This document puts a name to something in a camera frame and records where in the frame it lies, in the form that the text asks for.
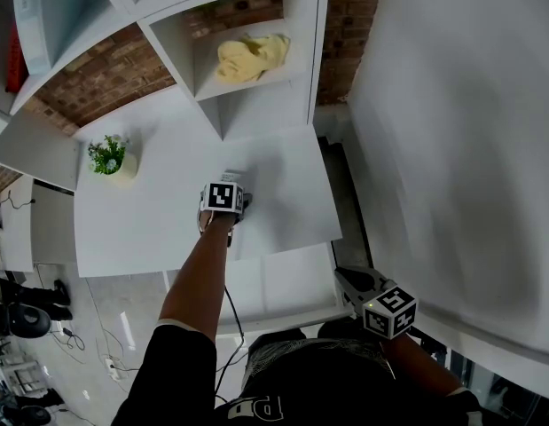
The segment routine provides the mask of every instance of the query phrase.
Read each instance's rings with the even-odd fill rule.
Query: potted plant
[[[137,173],[137,159],[128,148],[128,140],[124,141],[117,135],[105,136],[105,142],[90,143],[90,169],[106,175],[117,185],[129,185]]]

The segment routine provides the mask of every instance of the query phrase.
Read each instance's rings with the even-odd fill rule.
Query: floor
[[[344,237],[333,243],[336,260],[341,265],[367,265],[370,254],[359,224],[352,184],[347,180],[349,172],[342,148],[328,146],[323,141],[320,145]],[[116,382],[107,374],[104,360],[110,355],[118,367],[140,367],[168,285],[174,277],[175,274],[169,272],[164,278],[158,272],[81,279],[76,266],[40,264],[33,273],[27,273],[24,285],[52,288],[55,279],[62,279],[68,285],[75,318],[64,322],[63,327],[79,335],[85,349],[68,349],[53,335],[19,339],[17,345],[40,363],[47,383],[59,392],[70,410],[96,426],[108,425],[126,398],[136,372],[120,372],[123,378]],[[303,331],[307,337],[315,337],[318,328],[308,327]],[[257,336],[246,334],[247,342],[239,355],[246,353]],[[67,336],[59,333],[56,337],[62,342],[67,340]],[[217,368],[226,363],[238,344],[233,338],[217,340]],[[228,368],[219,391],[222,397],[231,399],[239,395],[246,361],[243,357],[238,364]],[[222,401],[218,399],[216,403],[219,405]],[[72,414],[62,412],[55,414],[54,422],[61,426],[84,424]]]

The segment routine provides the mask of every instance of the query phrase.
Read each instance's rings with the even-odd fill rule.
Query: yellow cloth
[[[256,81],[263,71],[284,65],[290,39],[283,35],[264,38],[243,36],[219,46],[217,78],[227,83]]]

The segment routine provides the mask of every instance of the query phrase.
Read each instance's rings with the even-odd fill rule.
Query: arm
[[[382,349],[397,375],[429,395],[443,398],[461,388],[459,379],[440,366],[407,334],[383,342]]]
[[[235,216],[217,216],[205,229],[176,276],[160,319],[174,319],[215,341],[224,297],[227,235]]]
[[[202,215],[208,222],[208,215]],[[227,236],[234,220],[234,215],[224,214],[207,225],[161,308],[161,320],[178,320],[197,331],[174,325],[154,330],[144,362],[113,426],[167,424],[182,411],[197,412],[202,419],[213,411],[213,342],[224,295]],[[162,388],[165,380],[173,389]]]

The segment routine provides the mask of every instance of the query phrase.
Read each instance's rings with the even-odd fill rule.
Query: person
[[[164,300],[113,426],[206,420],[482,424],[474,395],[409,336],[378,343],[340,322],[325,324],[317,339],[305,339],[299,329],[260,336],[249,348],[242,392],[215,408],[215,339],[234,224],[232,214],[200,214],[202,235]]]
[[[4,325],[4,307],[10,303],[40,308],[48,313],[51,320],[72,320],[73,314],[64,307],[71,304],[65,284],[61,280],[55,280],[53,287],[25,288],[16,282],[0,278],[0,327]]]
[[[0,384],[1,422],[13,424],[26,423],[27,417],[22,413],[23,407],[37,406],[46,408],[60,406],[61,404],[64,404],[64,401],[54,389],[48,389],[40,398],[30,398],[28,396],[14,396],[7,392]]]

